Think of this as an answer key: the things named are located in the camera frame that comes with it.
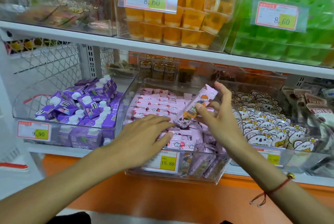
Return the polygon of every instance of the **bracelet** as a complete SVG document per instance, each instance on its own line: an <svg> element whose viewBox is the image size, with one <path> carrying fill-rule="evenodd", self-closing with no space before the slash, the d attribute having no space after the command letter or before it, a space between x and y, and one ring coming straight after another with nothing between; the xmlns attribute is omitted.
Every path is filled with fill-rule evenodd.
<svg viewBox="0 0 334 224"><path fill-rule="evenodd" d="M267 191L267 192L263 191L263 193L257 195L255 198L253 198L253 200L250 201L249 204L252 205L254 200L258 199L259 197L264 196L265 198L264 198L264 200L262 201L262 203L257 205L258 208L261 208L261 206L264 205L264 204L266 203L267 195L272 194L272 193L274 193L275 191L278 191L280 188L282 188L284 185L286 185L286 184L287 184L290 180L292 180L292 179L295 179L295 176L294 176L292 173L287 173L287 179L286 179L283 183L281 183L278 187L276 187L275 189L273 189L273 190L271 190L271 191Z"/></svg>

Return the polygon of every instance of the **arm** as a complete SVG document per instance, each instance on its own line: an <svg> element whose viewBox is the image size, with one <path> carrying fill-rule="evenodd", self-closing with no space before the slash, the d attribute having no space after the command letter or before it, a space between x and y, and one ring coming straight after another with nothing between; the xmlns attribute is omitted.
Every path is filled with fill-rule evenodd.
<svg viewBox="0 0 334 224"><path fill-rule="evenodd" d="M223 93L222 104L212 104L219 112L215 115L203 106L196 105L198 113L202 116L201 122L209 127L211 134L225 147L229 156L262 190L270 191L277 188L287 177L248 144L232 112L231 92L218 82L215 82L215 87ZM294 224L333 223L334 213L292 181L269 197Z"/></svg>
<svg viewBox="0 0 334 224"><path fill-rule="evenodd" d="M44 224L84 192L112 175L137 167L171 139L159 134L173 127L170 118L148 115L124 127L107 146L99 147L73 166L0 201L0 223Z"/></svg>

